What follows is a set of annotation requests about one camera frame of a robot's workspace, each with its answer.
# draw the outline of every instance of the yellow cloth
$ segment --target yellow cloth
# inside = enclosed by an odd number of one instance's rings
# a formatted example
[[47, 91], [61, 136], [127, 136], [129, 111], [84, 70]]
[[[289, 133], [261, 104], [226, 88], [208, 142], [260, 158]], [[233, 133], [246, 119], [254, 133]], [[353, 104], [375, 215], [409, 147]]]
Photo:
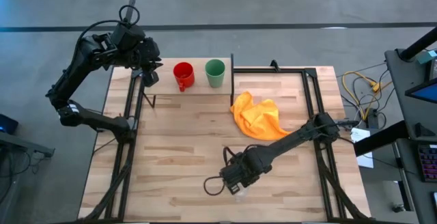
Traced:
[[236, 98], [231, 112], [235, 123], [249, 137], [275, 140], [290, 134], [279, 127], [279, 110], [271, 99], [254, 105], [252, 95], [244, 92]]

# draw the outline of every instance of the gray floor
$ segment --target gray floor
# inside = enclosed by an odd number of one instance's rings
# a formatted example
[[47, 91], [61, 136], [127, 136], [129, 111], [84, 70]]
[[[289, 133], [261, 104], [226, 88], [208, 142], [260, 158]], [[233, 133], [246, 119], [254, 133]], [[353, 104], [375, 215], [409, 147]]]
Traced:
[[[0, 26], [86, 26], [117, 18], [128, 0], [0, 0]], [[437, 20], [430, 10], [437, 0], [138, 0], [142, 25], [203, 23], [398, 23]], [[334, 66], [337, 74], [384, 61], [384, 51], [406, 47], [429, 28], [295, 29], [240, 31], [146, 32], [157, 41], [162, 57], [226, 57], [238, 66]], [[91, 157], [95, 132], [85, 126], [63, 127], [44, 97], [71, 61], [79, 32], [0, 33], [0, 113], [20, 122], [20, 137], [56, 148], [38, 174], [27, 172], [14, 223], [54, 223], [76, 218]], [[374, 79], [380, 66], [363, 71]], [[109, 80], [92, 73], [74, 94], [84, 107], [102, 109]], [[358, 92], [368, 94], [364, 83]], [[383, 103], [391, 87], [384, 91]], [[349, 118], [355, 111], [346, 107]], [[384, 110], [387, 126], [401, 120], [396, 96]], [[414, 221], [411, 213], [393, 214], [395, 187], [366, 178], [373, 217]]]

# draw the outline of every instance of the wooden table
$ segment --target wooden table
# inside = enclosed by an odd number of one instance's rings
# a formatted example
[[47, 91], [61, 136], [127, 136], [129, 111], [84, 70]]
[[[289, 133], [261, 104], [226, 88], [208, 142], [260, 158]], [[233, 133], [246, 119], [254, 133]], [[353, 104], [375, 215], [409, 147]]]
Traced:
[[[345, 113], [334, 68], [315, 68], [325, 110], [333, 119], [343, 119]], [[105, 115], [123, 113], [129, 78], [130, 70], [114, 69]], [[235, 97], [250, 91], [255, 103], [272, 98], [280, 110], [280, 125], [286, 130], [296, 130], [308, 119], [302, 78], [298, 74], [235, 73], [234, 85]], [[315, 98], [312, 100], [317, 109]], [[241, 202], [227, 189], [211, 197], [203, 191], [203, 181], [218, 175], [224, 166], [223, 146], [238, 152], [249, 144], [269, 142], [248, 138], [240, 132], [229, 112], [229, 95], [157, 95], [155, 109], [146, 101], [142, 107], [125, 221], [326, 220], [312, 141], [278, 157], [272, 164], [273, 170], [250, 186]], [[112, 138], [110, 132], [99, 134], [96, 147]], [[116, 147], [117, 143], [112, 143], [93, 156], [79, 217], [86, 216], [108, 189]], [[338, 140], [333, 149], [343, 189], [361, 212], [370, 216], [353, 146]], [[222, 183], [217, 180], [208, 184], [214, 192]], [[337, 213], [333, 191], [330, 195]], [[117, 197], [114, 214], [118, 210]]]

